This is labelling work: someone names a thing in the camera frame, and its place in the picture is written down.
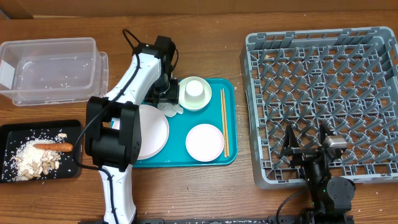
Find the robotic arm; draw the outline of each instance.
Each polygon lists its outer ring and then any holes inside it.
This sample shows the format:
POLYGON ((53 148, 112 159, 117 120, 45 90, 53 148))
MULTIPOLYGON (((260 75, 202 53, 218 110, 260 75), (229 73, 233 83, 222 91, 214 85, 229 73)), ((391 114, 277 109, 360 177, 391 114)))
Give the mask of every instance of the robotic arm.
POLYGON ((329 163, 341 158, 347 142, 342 136, 335 136, 325 124, 320 125, 319 132, 321 146, 301 149, 291 125, 286 127, 280 154, 292 156, 291 167, 301 167, 300 177, 306 180, 313 201, 313 208, 304 209, 295 223, 353 224, 353 218, 346 216, 346 212, 351 210, 355 184, 344 177, 332 177, 329 171, 329 163))
POLYGON ((119 83, 104 98, 91 97, 87 103, 86 122, 89 123, 111 100, 113 100, 140 66, 133 81, 102 120, 93 123, 86 131, 85 151, 93 158, 93 164, 107 170, 112 176, 111 191, 108 176, 100 171, 103 180, 106 213, 104 222, 116 223, 111 194, 119 223, 132 223, 136 206, 132 201, 132 165, 141 149, 141 126, 139 105, 142 101, 178 103, 178 80, 171 79, 171 61, 175 44, 168 37, 158 36, 154 45, 139 43, 135 48, 140 64, 134 54, 132 62, 119 83), (105 128, 103 122, 120 119, 120 129, 105 128))

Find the wooden table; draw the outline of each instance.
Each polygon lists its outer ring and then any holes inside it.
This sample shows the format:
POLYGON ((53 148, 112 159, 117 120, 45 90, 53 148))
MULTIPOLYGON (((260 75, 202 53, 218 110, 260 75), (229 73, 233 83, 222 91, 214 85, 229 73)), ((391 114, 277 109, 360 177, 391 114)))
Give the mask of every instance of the wooden table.
MULTIPOLYGON (((142 16, 0 21, 0 42, 7 40, 93 37, 109 56, 110 87, 131 63, 131 49, 122 35, 128 28, 143 42, 157 35, 171 37, 180 52, 174 74, 227 78, 236 89, 239 154, 224 167, 133 170, 133 194, 139 218, 239 218, 274 215, 280 203, 296 192, 261 190, 254 185, 248 142, 248 109, 239 54, 252 32, 388 26, 398 34, 397 11, 270 13, 223 16, 142 16)), ((85 124, 85 103, 14 106, 0 97, 0 124, 79 119, 85 124)), ((91 158, 84 157, 85 164, 91 158)), ((397 184, 358 185, 353 200, 356 223, 394 223, 398 215, 397 184)), ((289 202, 282 214, 298 214, 310 197, 289 202)), ((77 179, 0 185, 0 223, 76 223, 104 214, 100 175, 83 170, 77 179)))

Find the clear plastic container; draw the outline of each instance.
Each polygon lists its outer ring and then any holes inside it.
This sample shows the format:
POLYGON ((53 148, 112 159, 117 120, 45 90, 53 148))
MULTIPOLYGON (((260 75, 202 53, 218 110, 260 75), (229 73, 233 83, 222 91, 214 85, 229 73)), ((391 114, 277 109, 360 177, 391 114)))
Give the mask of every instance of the clear plastic container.
POLYGON ((92 38, 22 40, 0 46, 0 94, 17 106, 73 103, 108 90, 108 56, 92 38))

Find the plastic container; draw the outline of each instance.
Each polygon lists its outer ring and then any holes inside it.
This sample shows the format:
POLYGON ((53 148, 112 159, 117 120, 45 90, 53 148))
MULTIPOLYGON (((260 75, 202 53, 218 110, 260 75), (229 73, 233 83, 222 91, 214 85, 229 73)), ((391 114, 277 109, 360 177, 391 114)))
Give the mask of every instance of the plastic container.
POLYGON ((72 103, 108 90, 108 56, 92 38, 21 40, 0 46, 0 93, 17 106, 72 103))
POLYGON ((241 68, 256 185, 305 185, 302 170, 280 154, 285 128, 312 149, 321 123, 348 143, 329 166, 333 176, 398 182, 397 56, 388 27, 249 34, 241 68))

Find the black tray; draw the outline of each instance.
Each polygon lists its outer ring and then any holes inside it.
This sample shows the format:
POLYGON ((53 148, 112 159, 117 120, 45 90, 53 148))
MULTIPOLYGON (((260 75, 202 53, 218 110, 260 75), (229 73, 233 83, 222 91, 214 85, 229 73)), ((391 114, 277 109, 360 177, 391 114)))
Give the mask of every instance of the black tray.
MULTIPOLYGON (((55 137, 58 133, 65 133, 67 137, 65 142, 74 144, 81 132, 81 124, 78 120, 64 120, 64 121, 46 121, 38 123, 23 123, 23 124, 5 124, 0 127, 0 183, 5 182, 19 182, 11 180, 16 174, 13 171, 16 169, 11 168, 11 162, 8 166, 4 166, 4 161, 11 161, 11 157, 16 152, 17 148, 26 143, 27 137, 35 136, 39 138, 41 133, 46 136, 55 137)), ((77 153, 77 158, 80 161, 82 158, 82 150, 77 153)), ((51 171, 49 174, 41 174, 42 177, 34 177, 30 180, 43 180, 43 179, 61 179, 78 177, 81 173, 81 168, 76 166, 72 159, 72 154, 66 152, 61 155, 60 167, 56 172, 51 171)))

